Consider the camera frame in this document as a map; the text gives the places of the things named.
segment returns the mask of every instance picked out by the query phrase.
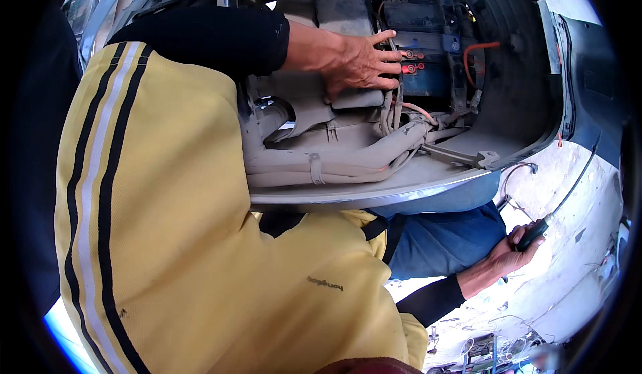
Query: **black screwdriver handle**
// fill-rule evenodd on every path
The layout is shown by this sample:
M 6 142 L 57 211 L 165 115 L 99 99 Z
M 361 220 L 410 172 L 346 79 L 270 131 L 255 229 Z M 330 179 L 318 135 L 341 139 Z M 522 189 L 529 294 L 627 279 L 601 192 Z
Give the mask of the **black screwdriver handle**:
M 515 247 L 517 251 L 524 251 L 530 245 L 536 237 L 542 236 L 544 232 L 548 229 L 548 224 L 551 221 L 550 215 L 547 215 L 544 219 L 540 220 L 533 227 L 524 233 L 521 239 L 519 239 L 518 245 Z

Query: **screwdriver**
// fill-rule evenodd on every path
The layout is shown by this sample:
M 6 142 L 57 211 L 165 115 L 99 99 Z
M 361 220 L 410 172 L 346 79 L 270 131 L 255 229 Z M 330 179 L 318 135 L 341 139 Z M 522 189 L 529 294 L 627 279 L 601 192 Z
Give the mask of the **screwdriver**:
M 575 190 L 575 187 L 577 187 L 578 183 L 580 183 L 580 180 L 582 179 L 582 176 L 584 176 L 584 172 L 588 169 L 591 160 L 593 160 L 593 156 L 595 156 L 596 151 L 598 151 L 598 143 L 600 142 L 600 137 L 602 135 L 602 132 L 599 133 L 597 140 L 595 140 L 595 144 L 593 144 L 593 150 L 591 151 L 591 156 L 589 157 L 589 160 L 586 161 L 586 165 L 584 165 L 584 169 L 582 169 L 582 173 L 580 173 L 580 176 L 577 178 L 575 181 L 575 184 L 573 187 L 571 187 L 571 190 L 569 190 L 568 194 L 566 194 L 566 197 L 560 202 L 560 204 L 557 206 L 557 208 L 548 214 L 546 217 L 544 217 L 542 220 L 540 220 L 538 223 L 536 223 L 531 229 L 526 231 L 524 235 L 522 236 L 521 239 L 519 239 L 519 243 L 515 247 L 517 251 L 524 251 L 528 248 L 528 245 L 538 236 L 542 236 L 544 232 L 548 229 L 548 227 L 551 225 L 551 222 L 553 222 L 553 217 L 555 217 L 555 214 L 559 211 L 559 209 L 564 205 L 566 200 L 568 200 L 568 197 L 571 196 L 573 191 Z

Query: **concrete floor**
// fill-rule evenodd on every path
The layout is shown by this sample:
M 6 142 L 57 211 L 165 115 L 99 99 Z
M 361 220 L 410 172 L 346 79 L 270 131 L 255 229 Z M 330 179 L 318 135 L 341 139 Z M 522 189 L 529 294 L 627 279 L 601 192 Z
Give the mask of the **concrete floor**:
M 563 142 L 558 147 L 556 141 L 526 159 L 537 163 L 539 169 L 533 175 L 529 168 L 522 167 L 510 176 L 506 193 L 512 197 L 512 204 L 518 204 L 523 211 L 511 206 L 502 210 L 507 232 L 552 211 L 589 156 L 590 151 L 581 146 Z M 502 174 L 495 201 L 504 195 L 503 184 L 509 172 L 510 169 Z M 510 274 L 508 283 L 500 280 L 435 324 L 440 339 L 437 353 L 427 355 L 424 369 L 449 362 L 459 362 L 461 366 L 461 347 L 468 338 L 493 332 L 500 336 L 501 346 L 535 330 L 546 342 L 561 343 L 590 320 L 605 298 L 598 273 L 622 214 L 616 176 L 613 166 L 598 156 L 593 159 L 553 219 L 546 242 L 533 261 Z M 437 279 L 395 281 L 387 289 L 397 301 Z M 514 356 L 514 361 L 527 355 L 526 350 Z

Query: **black sleeve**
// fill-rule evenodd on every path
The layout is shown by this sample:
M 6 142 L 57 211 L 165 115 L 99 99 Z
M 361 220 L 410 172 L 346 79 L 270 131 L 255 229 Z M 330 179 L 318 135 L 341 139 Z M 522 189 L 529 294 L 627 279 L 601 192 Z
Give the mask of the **black sleeve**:
M 205 66 L 237 79 L 279 69 L 289 38 L 290 24 L 282 13 L 207 5 L 141 17 L 108 44 L 145 42 L 171 61 Z
M 415 316 L 421 325 L 428 328 L 444 315 L 461 306 L 466 299 L 461 295 L 457 275 L 432 282 L 397 303 L 400 313 Z

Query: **yellow jacket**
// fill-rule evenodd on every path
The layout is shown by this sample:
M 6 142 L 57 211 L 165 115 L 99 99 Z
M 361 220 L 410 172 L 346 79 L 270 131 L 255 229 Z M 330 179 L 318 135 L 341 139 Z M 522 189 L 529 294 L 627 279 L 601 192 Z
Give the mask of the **yellow jacket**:
M 60 290 L 104 372 L 310 373 L 355 357 L 421 368 L 428 339 L 383 283 L 362 211 L 272 238 L 248 212 L 236 90 L 140 42 L 90 61 L 60 140 Z

